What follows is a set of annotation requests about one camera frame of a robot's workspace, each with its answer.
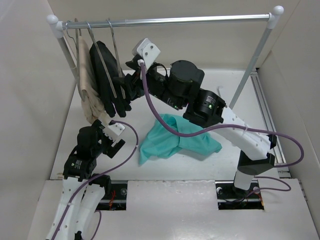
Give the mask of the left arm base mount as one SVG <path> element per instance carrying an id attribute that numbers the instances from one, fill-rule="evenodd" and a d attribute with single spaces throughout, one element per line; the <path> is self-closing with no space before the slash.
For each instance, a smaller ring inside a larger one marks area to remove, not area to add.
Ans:
<path id="1" fill-rule="evenodd" d="M 106 193 L 96 207 L 100 211 L 125 211 L 127 208 L 128 182 L 112 181 L 110 193 Z"/>

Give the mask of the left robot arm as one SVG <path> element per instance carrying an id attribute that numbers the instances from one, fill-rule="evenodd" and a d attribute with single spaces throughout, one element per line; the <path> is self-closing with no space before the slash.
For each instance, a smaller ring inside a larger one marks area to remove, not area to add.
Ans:
<path id="1" fill-rule="evenodd" d="M 93 172 L 97 158 L 101 154 L 113 158 L 118 153 L 125 144 L 120 139 L 124 130 L 121 123 L 100 120 L 79 130 L 77 144 L 64 164 L 61 196 L 46 239 L 84 239 L 100 200 L 112 191 L 110 177 Z"/>

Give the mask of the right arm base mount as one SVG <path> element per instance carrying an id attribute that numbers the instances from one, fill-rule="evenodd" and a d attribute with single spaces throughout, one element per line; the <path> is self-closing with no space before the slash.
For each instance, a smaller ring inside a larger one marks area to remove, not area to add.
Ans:
<path id="1" fill-rule="evenodd" d="M 259 188 L 257 182 L 250 185 L 249 190 L 236 188 L 232 182 L 216 184 L 217 206 L 219 210 L 264 210 L 261 193 L 252 193 Z"/>

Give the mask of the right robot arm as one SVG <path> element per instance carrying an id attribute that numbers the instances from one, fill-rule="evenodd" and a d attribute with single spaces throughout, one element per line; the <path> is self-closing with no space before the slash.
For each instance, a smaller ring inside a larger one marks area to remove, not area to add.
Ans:
<path id="1" fill-rule="evenodd" d="M 250 128 L 227 106 L 226 102 L 210 90 L 202 89 L 203 70 L 190 61 L 178 60 L 170 71 L 162 75 L 157 71 L 159 63 L 147 67 L 142 59 L 127 63 L 133 74 L 115 77 L 113 80 L 126 91 L 132 101 L 145 96 L 151 112 L 170 133 L 191 138 L 214 131 L 240 149 L 240 156 L 231 191 L 237 197 L 249 192 L 254 176 L 264 173 L 275 165 L 275 157 L 269 151 L 277 144 L 275 133 Z M 181 110 L 183 118 L 202 129 L 194 133 L 180 133 L 164 122 L 151 101 L 151 96 Z"/>

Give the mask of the teal t shirt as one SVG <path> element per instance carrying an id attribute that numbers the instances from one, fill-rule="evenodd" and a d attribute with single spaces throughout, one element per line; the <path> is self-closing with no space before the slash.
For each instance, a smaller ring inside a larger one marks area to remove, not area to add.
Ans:
<path id="1" fill-rule="evenodd" d="M 169 127 L 179 133 L 190 134 L 203 129 L 178 115 L 166 113 L 160 116 Z M 181 150 L 209 156 L 220 152 L 222 148 L 222 145 L 213 139 L 208 132 L 193 137 L 181 137 L 167 131 L 156 120 L 140 144 L 138 164 L 143 165 L 152 157 L 168 159 Z"/>

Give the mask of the metal clothes hanger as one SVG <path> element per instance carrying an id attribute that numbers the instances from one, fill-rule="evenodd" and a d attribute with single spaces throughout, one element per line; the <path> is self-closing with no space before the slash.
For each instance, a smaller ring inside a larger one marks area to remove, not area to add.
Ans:
<path id="1" fill-rule="evenodd" d="M 122 70 L 121 64 L 120 64 L 120 58 L 119 58 L 117 43 L 116 43 L 116 39 L 115 39 L 114 29 L 113 29 L 113 26 L 111 24 L 110 18 L 108 18 L 106 21 L 108 22 L 109 27 L 110 27 L 110 32 L 111 32 L 111 37 L 112 37 L 112 42 L 113 42 L 113 48 L 114 48 L 114 52 L 115 52 L 115 59 L 116 59 L 118 76 L 120 78 L 122 78 L 123 77 L 123 70 Z M 114 88 L 114 85 L 112 83 L 112 79 L 111 79 L 110 74 L 109 74 L 109 72 L 107 70 L 108 69 L 106 68 L 105 71 L 106 71 L 107 79 L 109 81 L 109 85 L 111 87 L 111 90 L 112 90 L 112 93 L 113 93 L 114 97 L 117 98 L 117 94 L 115 92 L 115 88 Z"/>

